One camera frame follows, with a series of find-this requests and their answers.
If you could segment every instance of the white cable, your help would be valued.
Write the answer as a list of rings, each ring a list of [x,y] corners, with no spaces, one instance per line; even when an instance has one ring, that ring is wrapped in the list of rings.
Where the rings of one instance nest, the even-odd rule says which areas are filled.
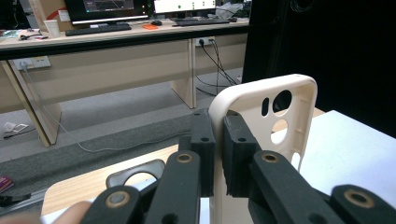
[[[30,77],[29,72],[27,71],[27,66],[28,66],[28,64],[27,64],[26,62],[21,62],[20,65],[21,65],[21,68],[23,69],[23,71],[25,72],[26,76],[29,78],[29,81],[32,83],[32,88],[33,88],[33,89],[35,90],[35,92],[37,93],[38,101],[43,105],[43,109],[44,109],[44,111],[46,112],[46,114],[48,114],[56,123],[58,123],[59,126],[64,130],[64,132],[67,133],[70,137],[72,137],[72,138],[76,141],[76,143],[78,144],[78,146],[79,146],[82,150],[84,150],[84,151],[94,153],[94,152],[100,152],[100,151],[105,151],[105,150],[110,150],[110,151],[126,150],[126,149],[131,149],[131,148],[133,148],[133,147],[140,147],[140,146],[143,146],[143,145],[146,145],[146,144],[158,143],[158,142],[164,141],[164,140],[166,140],[166,139],[169,139],[169,138],[172,138],[172,137],[175,137],[175,136],[179,136],[179,135],[184,135],[184,134],[190,133],[190,132],[176,133],[176,134],[172,134],[172,135],[166,136],[166,137],[164,137],[164,138],[162,138],[162,139],[159,139],[159,140],[154,140],[154,141],[148,141],[148,142],[144,142],[144,143],[139,143],[139,144],[134,145],[134,146],[131,146],[131,147],[122,147],[122,148],[104,147],[104,148],[100,148],[100,149],[97,149],[97,150],[90,150],[90,149],[87,149],[87,148],[85,148],[84,146],[82,146],[81,143],[79,142],[79,140],[78,140],[73,134],[71,134],[69,131],[67,131],[66,128],[61,124],[61,122],[58,121],[55,117],[53,117],[53,116],[51,115],[51,113],[47,110],[47,108],[46,108],[45,105],[43,104],[43,100],[41,99],[40,94],[39,94],[38,91],[35,89],[35,84],[34,84],[32,78]]]

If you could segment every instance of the beige plastic part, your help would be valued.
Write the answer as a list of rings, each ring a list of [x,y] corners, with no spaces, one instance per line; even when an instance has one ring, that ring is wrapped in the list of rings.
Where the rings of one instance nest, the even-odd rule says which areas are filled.
[[[285,113],[278,115],[273,111],[273,101],[282,91],[290,91],[291,103]],[[225,209],[225,207],[230,205],[222,201],[222,198],[225,198],[225,188],[221,164],[221,149],[223,119],[227,112],[229,110],[238,112],[244,118],[262,149],[279,152],[289,161],[291,161],[294,153],[298,153],[301,164],[317,92],[317,83],[312,77],[288,75],[232,86],[222,91],[214,99],[209,107],[209,116],[212,119],[213,132],[217,141],[215,197],[210,200],[211,223],[251,222],[251,220],[241,220],[241,211],[245,208],[235,208],[234,211],[232,208]],[[263,116],[262,105],[266,98],[269,100],[269,108],[267,115]],[[271,139],[271,133],[274,125],[281,119],[287,122],[288,129],[283,140],[274,143]]]

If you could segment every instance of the gray carpet floor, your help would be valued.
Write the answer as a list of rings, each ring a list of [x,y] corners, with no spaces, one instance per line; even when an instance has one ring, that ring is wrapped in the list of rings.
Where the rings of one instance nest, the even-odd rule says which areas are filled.
[[[242,69],[228,71],[235,80],[241,74]],[[216,74],[199,78],[213,85],[217,82]],[[197,88],[216,93],[216,87],[201,80],[196,79]],[[219,85],[229,83],[221,77]],[[43,147],[36,131],[0,141],[0,175],[15,182],[0,196],[47,189],[67,178],[175,145],[190,131],[190,114],[209,108],[213,99],[197,91],[197,107],[189,109],[169,83],[160,83],[62,102],[64,129],[60,128],[54,146]],[[1,114],[1,127],[6,122],[28,124],[26,131],[33,129],[25,111]],[[42,202],[35,203],[17,212],[40,213],[41,207]]]

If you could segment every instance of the keyboard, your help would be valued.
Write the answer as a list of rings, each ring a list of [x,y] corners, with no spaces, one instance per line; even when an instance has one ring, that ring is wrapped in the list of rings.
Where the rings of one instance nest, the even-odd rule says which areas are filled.
[[[97,28],[83,28],[77,30],[66,30],[64,34],[66,36],[72,35],[94,35],[94,34],[101,34],[107,32],[117,32],[117,31],[125,31],[131,30],[131,27],[128,24],[118,24],[118,25],[106,25],[106,26],[99,26]]]
[[[194,25],[213,25],[213,24],[223,24],[230,23],[227,20],[223,19],[208,19],[208,20],[199,20],[199,21],[175,21],[178,26],[194,26]]]

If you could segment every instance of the wooden desk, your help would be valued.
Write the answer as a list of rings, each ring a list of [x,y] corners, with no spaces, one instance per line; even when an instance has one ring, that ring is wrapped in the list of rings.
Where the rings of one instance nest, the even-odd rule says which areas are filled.
[[[323,111],[315,108],[314,117],[323,113]],[[285,129],[286,127],[286,123],[279,122],[276,124],[273,131],[278,132]],[[49,187],[47,190],[41,215],[44,216],[69,207],[74,203],[95,198],[106,189],[106,179],[109,175],[155,159],[166,161],[167,158],[176,151],[177,146],[168,147],[144,156],[123,161],[84,175],[78,175],[76,177],[58,182]]]
[[[174,24],[165,21],[158,30],[146,30],[140,24],[131,31],[98,35],[66,37],[62,32],[59,38],[39,41],[5,39],[0,42],[0,60],[48,147],[56,143],[63,101],[171,81],[180,98],[190,108],[196,107],[193,79],[207,72],[209,63],[213,71],[215,66],[210,61],[197,63],[206,56],[196,56],[195,37],[218,36],[225,69],[243,66],[248,21],[194,27]],[[29,69],[29,75],[12,61],[43,55],[49,55],[51,67]]]

